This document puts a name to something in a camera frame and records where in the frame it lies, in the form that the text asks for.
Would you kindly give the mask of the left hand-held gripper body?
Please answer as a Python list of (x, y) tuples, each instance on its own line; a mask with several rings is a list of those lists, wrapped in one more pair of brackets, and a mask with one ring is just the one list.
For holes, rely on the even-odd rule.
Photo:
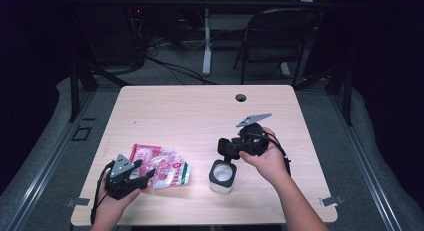
[(140, 189), (141, 177), (130, 178), (134, 170), (133, 162), (119, 154), (106, 178), (107, 194), (114, 199), (120, 200), (132, 191)]

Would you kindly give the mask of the dark equipment with red light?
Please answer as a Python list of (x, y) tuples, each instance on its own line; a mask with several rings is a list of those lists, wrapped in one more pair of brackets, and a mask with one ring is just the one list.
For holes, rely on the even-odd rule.
[(143, 34), (144, 19), (140, 8), (125, 8), (124, 12), (135, 46), (135, 58), (132, 68), (136, 70), (144, 65), (146, 59), (146, 44)]

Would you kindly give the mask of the black folding chair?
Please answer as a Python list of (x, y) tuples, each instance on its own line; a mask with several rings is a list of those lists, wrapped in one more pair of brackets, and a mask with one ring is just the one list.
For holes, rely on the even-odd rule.
[(241, 83), (247, 63), (295, 62), (295, 86), (306, 47), (306, 37), (320, 23), (318, 11), (308, 8), (271, 8), (255, 14), (248, 22), (233, 68), (242, 62)]

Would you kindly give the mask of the black crossbar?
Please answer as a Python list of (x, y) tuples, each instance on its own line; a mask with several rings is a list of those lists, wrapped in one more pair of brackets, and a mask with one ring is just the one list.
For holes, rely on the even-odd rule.
[(330, 3), (330, 2), (289, 2), (271, 0), (56, 0), (56, 3), (75, 6), (116, 5), (116, 6), (168, 6), (168, 7), (308, 7), (317, 9), (356, 9), (380, 8), (386, 6), (405, 6), (399, 1), (383, 3), (382, 0), (371, 0), (366, 3)]

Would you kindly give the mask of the pink and white plastic bag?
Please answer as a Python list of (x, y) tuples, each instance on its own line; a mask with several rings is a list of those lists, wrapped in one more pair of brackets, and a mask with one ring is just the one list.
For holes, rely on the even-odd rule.
[(130, 161), (141, 160), (130, 178), (146, 176), (151, 170), (155, 174), (148, 181), (148, 187), (162, 189), (186, 185), (189, 182), (190, 167), (188, 163), (171, 147), (135, 144), (130, 155)]

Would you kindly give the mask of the grey metal rail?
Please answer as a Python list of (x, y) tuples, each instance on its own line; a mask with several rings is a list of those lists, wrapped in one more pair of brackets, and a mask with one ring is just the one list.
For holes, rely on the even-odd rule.
[(342, 103), (337, 96), (330, 95), (329, 100), (336, 112), (344, 131), (346, 132), (351, 145), (353, 146), (353, 155), (359, 167), (361, 175), (366, 183), (367, 189), (373, 199), (373, 202), (381, 216), (381, 219), (387, 231), (404, 231), (390, 204), (385, 191), (383, 190), (371, 163), (365, 153), (365, 150), (352, 125), (345, 120), (342, 112)]
[(11, 183), (0, 195), (0, 231), (20, 231), (44, 192), (60, 160), (65, 146), (77, 129), (81, 116), (89, 107), (94, 92), (83, 94), (80, 110), (71, 116), (71, 98), (63, 94), (58, 106)]

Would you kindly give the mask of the black metal stand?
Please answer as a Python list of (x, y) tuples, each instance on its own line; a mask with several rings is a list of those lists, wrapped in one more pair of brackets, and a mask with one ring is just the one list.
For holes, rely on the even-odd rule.
[(71, 88), (70, 123), (72, 123), (80, 113), (79, 85), (82, 85), (89, 92), (95, 92), (99, 88), (99, 84), (95, 80), (94, 75), (100, 75), (120, 87), (129, 85), (128, 82), (121, 80), (94, 63), (89, 61), (76, 63), (70, 70), (69, 76)]
[(349, 64), (336, 64), (327, 70), (313, 75), (307, 78), (305, 81), (300, 82), (294, 86), (295, 90), (303, 90), (312, 84), (318, 82), (324, 77), (330, 77), (330, 81), (325, 87), (325, 91), (328, 95), (337, 95), (340, 90), (343, 92), (342, 98), (342, 116), (346, 123), (351, 126), (351, 101), (352, 101), (352, 81), (353, 81), (353, 70)]

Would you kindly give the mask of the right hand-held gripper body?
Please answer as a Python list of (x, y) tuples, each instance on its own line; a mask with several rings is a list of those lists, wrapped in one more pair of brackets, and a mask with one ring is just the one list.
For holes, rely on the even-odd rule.
[(271, 116), (271, 113), (250, 115), (236, 125), (237, 128), (240, 128), (237, 141), (240, 145), (239, 150), (253, 156), (260, 156), (266, 151), (269, 141), (259, 121)]

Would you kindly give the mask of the glass jar with black lid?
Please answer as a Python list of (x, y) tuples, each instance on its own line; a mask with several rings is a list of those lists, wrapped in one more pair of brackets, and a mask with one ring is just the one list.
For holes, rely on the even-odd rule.
[(224, 160), (215, 160), (209, 172), (209, 187), (212, 191), (229, 194), (232, 191), (237, 167)]

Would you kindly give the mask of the grey tape piece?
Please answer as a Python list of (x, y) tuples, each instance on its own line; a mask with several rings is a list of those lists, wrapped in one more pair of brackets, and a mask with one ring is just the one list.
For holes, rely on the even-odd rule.
[(320, 198), (319, 201), (325, 207), (327, 207), (327, 206), (337, 207), (338, 205), (340, 205), (344, 202), (344, 198), (342, 196), (338, 195), (338, 196), (331, 196), (331, 197), (327, 197), (327, 198)]
[(75, 208), (76, 206), (87, 206), (88, 204), (89, 199), (87, 198), (68, 199), (66, 202), (66, 206), (71, 208)]

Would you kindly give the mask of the person's left hand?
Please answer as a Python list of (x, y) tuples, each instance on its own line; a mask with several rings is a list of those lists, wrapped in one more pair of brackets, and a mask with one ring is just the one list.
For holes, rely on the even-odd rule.
[(121, 219), (125, 209), (140, 195), (141, 190), (136, 189), (126, 197), (116, 200), (107, 195), (105, 189), (105, 181), (100, 183), (98, 198), (100, 203), (97, 204), (95, 223), (113, 223), (117, 224)]

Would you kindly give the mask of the person's right hand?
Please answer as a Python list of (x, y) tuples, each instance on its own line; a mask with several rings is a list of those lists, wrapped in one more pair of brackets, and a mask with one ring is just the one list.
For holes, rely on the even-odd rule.
[(261, 156), (252, 156), (244, 151), (240, 151), (239, 155), (245, 162), (254, 166), (275, 189), (287, 187), (290, 176), (286, 171), (283, 154), (277, 146), (275, 133), (267, 127), (264, 127), (264, 131), (270, 141)]

